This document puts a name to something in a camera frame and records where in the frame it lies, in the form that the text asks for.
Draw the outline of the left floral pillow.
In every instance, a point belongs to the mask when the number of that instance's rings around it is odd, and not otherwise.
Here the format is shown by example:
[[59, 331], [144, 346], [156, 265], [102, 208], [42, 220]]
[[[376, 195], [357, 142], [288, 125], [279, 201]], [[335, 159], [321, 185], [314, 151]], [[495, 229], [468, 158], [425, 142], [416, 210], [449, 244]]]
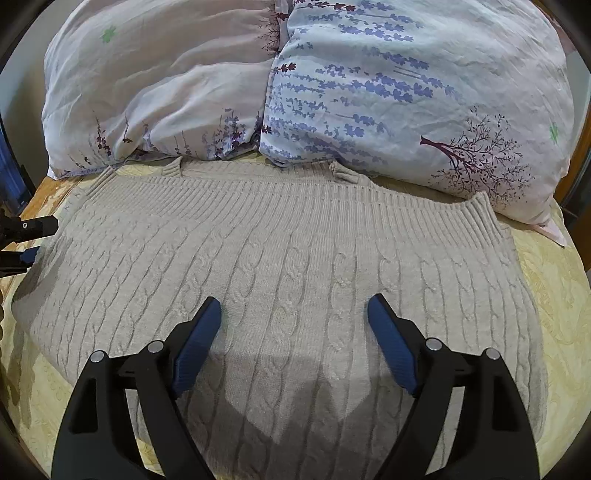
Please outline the left floral pillow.
[[44, 57], [48, 173], [256, 150], [281, 1], [84, 1]]

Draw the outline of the floral pillow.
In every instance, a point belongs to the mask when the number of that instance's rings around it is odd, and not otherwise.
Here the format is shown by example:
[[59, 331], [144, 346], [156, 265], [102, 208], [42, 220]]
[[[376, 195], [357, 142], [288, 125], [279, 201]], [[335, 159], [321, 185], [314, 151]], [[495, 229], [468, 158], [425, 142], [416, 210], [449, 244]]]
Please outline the floral pillow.
[[335, 160], [494, 210], [558, 244], [572, 153], [566, 56], [530, 1], [294, 1], [283, 7], [260, 150]]
[[48, 173], [256, 150], [281, 1], [84, 1], [44, 57]]

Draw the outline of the right floral pillow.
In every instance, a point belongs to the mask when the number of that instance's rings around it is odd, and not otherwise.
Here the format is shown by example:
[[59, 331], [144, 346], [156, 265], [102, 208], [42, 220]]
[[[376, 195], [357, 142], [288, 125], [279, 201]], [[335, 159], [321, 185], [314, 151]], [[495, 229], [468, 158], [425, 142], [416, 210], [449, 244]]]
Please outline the right floral pillow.
[[283, 7], [260, 150], [335, 160], [494, 210], [558, 244], [572, 153], [566, 56], [530, 1], [294, 1]]

